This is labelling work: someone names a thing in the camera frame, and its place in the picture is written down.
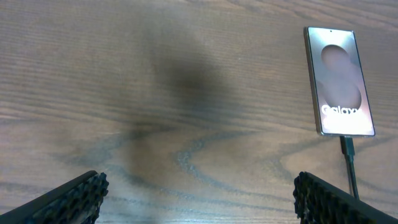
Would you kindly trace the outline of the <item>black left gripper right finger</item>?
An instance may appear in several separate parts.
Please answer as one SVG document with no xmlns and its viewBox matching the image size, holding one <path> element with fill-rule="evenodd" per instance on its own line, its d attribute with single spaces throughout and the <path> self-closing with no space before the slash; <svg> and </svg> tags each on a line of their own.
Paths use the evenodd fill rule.
<svg viewBox="0 0 398 224">
<path fill-rule="evenodd" d="M 397 219 L 309 172 L 294 179 L 295 214 L 301 223 L 397 224 Z"/>
</svg>

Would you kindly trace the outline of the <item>Galaxy smartphone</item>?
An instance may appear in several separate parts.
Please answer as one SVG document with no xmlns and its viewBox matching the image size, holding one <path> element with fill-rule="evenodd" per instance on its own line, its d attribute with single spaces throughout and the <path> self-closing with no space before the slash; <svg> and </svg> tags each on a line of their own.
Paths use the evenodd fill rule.
<svg viewBox="0 0 398 224">
<path fill-rule="evenodd" d="M 308 26 L 303 35 L 318 134 L 374 136 L 355 33 Z"/>
</svg>

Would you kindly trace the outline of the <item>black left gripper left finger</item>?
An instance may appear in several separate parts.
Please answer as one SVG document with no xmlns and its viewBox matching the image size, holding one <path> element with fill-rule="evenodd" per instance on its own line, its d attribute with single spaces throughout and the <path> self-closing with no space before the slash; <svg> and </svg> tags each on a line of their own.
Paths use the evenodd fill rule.
<svg viewBox="0 0 398 224">
<path fill-rule="evenodd" d="M 3 224 L 94 224 L 109 182 L 105 173 L 88 171 L 3 215 Z"/>
</svg>

